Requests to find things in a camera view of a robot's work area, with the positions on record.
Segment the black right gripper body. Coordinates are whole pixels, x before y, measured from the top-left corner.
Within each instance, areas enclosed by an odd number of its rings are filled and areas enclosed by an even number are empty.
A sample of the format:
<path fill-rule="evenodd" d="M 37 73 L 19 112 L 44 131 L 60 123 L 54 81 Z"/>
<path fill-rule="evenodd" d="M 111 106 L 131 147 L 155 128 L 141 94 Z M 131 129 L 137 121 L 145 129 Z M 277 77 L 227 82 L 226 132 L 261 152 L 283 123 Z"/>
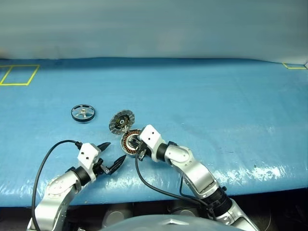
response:
<path fill-rule="evenodd" d="M 146 155 L 147 155 L 147 153 L 148 153 L 148 148 L 147 148 L 147 145 L 146 145 L 146 143 L 145 143 L 144 141 L 140 141 L 138 147 L 146 148 Z"/>

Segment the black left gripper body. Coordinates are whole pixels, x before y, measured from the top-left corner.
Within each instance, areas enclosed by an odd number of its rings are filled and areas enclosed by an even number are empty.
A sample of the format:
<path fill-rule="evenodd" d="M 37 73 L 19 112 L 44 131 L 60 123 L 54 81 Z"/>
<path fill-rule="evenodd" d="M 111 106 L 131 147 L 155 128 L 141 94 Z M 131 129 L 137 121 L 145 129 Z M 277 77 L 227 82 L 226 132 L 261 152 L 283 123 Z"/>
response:
<path fill-rule="evenodd" d="M 103 165 L 103 159 L 101 158 L 99 158 L 98 161 L 93 165 L 92 171 L 95 176 L 108 174 L 108 169 Z"/>

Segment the silver round motor housing lid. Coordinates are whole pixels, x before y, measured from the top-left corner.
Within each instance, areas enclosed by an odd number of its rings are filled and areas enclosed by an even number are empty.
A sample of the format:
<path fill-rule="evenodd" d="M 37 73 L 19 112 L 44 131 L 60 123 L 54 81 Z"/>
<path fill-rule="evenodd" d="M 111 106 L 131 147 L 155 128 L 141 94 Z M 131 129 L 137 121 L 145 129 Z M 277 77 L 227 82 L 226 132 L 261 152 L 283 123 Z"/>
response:
<path fill-rule="evenodd" d="M 135 115 L 131 110 L 125 109 L 117 112 L 109 122 L 109 130 L 113 134 L 126 133 L 134 124 Z"/>

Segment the black silver spoked rotor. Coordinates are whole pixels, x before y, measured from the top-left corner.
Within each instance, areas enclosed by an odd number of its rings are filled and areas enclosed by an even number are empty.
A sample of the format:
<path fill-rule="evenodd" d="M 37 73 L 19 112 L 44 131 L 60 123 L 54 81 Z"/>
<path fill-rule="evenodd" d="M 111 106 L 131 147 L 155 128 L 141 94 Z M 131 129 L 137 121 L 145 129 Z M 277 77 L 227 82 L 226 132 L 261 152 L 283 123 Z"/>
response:
<path fill-rule="evenodd" d="M 89 122 L 94 119 L 95 115 L 95 109 L 87 104 L 79 104 L 71 109 L 71 117 L 77 122 Z"/>

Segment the dark rounded shape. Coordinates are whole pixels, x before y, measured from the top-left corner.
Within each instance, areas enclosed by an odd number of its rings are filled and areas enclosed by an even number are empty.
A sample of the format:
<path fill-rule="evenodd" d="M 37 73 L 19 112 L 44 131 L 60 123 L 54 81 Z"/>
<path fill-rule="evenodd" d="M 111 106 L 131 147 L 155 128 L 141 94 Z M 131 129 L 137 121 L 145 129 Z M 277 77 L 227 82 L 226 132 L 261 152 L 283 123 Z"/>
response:
<path fill-rule="evenodd" d="M 121 222 L 133 216 L 133 205 L 131 203 L 112 204 L 103 217 L 102 228 Z"/>
<path fill-rule="evenodd" d="M 170 214 L 193 217 L 200 216 L 198 209 L 199 207 L 196 204 L 191 204 L 186 201 L 180 200 L 172 201 L 167 207 L 167 210 Z"/>

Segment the blue plastic table cover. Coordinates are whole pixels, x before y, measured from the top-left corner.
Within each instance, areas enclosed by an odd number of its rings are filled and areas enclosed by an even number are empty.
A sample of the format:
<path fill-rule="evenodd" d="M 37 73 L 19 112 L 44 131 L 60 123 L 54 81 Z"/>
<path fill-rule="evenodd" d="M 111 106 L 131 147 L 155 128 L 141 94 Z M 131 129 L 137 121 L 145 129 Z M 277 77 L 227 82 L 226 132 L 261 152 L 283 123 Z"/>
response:
<path fill-rule="evenodd" d="M 37 170 L 63 140 L 111 145 L 107 165 L 123 151 L 109 130 L 118 111 L 134 127 L 151 124 L 166 141 L 191 149 L 229 195 L 308 187 L 308 69 L 255 60 L 0 60 L 0 207 L 28 207 Z M 96 115 L 71 117 L 79 104 Z M 59 145 L 44 166 L 46 184 L 77 164 L 73 143 Z"/>

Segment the silver robot torso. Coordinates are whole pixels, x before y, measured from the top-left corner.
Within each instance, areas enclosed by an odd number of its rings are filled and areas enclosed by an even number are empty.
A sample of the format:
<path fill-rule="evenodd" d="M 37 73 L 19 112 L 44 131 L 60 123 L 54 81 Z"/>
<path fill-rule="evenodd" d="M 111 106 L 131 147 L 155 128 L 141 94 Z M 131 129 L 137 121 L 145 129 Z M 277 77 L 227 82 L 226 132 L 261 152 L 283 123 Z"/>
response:
<path fill-rule="evenodd" d="M 237 231 L 237 229 L 199 217 L 145 215 L 125 219 L 99 231 Z"/>

